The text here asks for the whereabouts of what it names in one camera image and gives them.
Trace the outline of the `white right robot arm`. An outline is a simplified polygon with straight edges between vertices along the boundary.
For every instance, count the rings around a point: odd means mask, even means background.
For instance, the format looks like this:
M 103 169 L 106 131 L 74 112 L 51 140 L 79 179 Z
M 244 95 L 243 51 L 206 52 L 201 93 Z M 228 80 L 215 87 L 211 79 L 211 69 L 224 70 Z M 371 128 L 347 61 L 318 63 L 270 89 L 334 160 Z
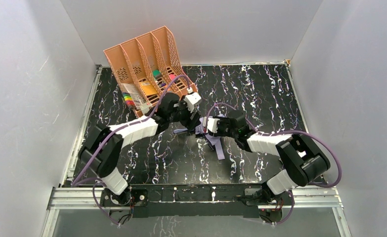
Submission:
M 262 134 L 254 130 L 238 110 L 230 111 L 225 117 L 208 118 L 205 128 L 212 136 L 234 139 L 244 151 L 280 158 L 283 170 L 265 181 L 261 189 L 253 193 L 253 198 L 269 200 L 297 186 L 304 187 L 331 167 L 327 156 L 308 135 Z

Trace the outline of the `lavender folding umbrella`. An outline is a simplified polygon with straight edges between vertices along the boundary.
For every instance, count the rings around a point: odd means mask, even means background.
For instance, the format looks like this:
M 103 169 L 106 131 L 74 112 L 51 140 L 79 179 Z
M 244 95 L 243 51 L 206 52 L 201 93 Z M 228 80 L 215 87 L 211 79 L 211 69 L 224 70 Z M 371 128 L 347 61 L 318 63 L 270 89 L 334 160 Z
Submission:
M 173 134 L 186 132 L 189 134 L 194 134 L 196 137 L 204 138 L 209 147 L 216 152 L 218 160 L 223 160 L 225 159 L 225 155 L 222 149 L 221 137 L 211 136 L 208 133 L 204 132 L 204 118 L 205 117 L 199 119 L 200 124 L 196 126 L 193 130 L 188 130 L 187 128 L 175 129 L 173 131 Z

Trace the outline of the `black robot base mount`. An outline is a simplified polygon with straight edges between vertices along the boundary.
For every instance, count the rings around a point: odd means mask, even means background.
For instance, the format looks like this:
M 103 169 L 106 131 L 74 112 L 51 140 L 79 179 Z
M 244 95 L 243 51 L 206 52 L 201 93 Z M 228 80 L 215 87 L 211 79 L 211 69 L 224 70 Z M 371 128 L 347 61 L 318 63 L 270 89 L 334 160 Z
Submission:
M 278 223 L 287 216 L 291 192 L 274 195 L 261 184 L 134 184 L 119 198 L 102 191 L 100 205 L 117 214 L 126 210 L 134 218 L 158 216 L 241 216 Z

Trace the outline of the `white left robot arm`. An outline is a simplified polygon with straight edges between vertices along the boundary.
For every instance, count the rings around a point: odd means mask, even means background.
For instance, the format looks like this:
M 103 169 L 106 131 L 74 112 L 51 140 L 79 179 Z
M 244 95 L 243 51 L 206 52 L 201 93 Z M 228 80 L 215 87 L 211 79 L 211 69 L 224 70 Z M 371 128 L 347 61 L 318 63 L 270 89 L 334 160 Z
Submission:
M 121 149 L 162 133 L 174 122 L 179 122 L 188 131 L 193 130 L 200 123 L 196 106 L 201 100 L 197 92 L 182 97 L 166 93 L 145 116 L 116 126 L 96 125 L 78 153 L 80 161 L 85 163 L 84 170 L 91 169 L 109 191 L 122 196 L 129 191 L 129 183 L 117 168 Z

